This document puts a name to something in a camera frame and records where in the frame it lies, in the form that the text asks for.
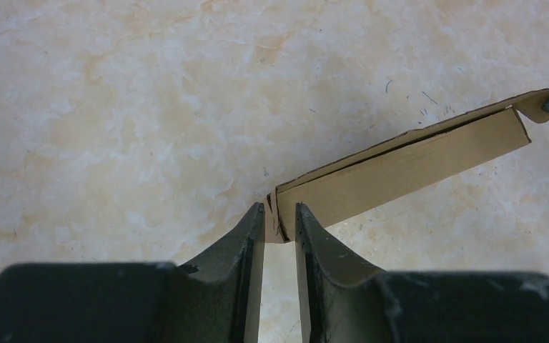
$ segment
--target tile floor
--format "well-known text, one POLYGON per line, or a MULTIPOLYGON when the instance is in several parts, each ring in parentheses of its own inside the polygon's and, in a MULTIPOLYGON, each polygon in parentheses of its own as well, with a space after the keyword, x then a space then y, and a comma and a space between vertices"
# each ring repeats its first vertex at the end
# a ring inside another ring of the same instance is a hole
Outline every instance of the tile floor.
MULTIPOLYGON (((182 263, 277 184, 548 86, 549 1, 0 1, 0 270, 182 263)), ((549 273, 549 122, 526 124, 331 232, 387 269, 549 273)), ((292 244, 263 298, 260 341, 299 342, 292 244)))

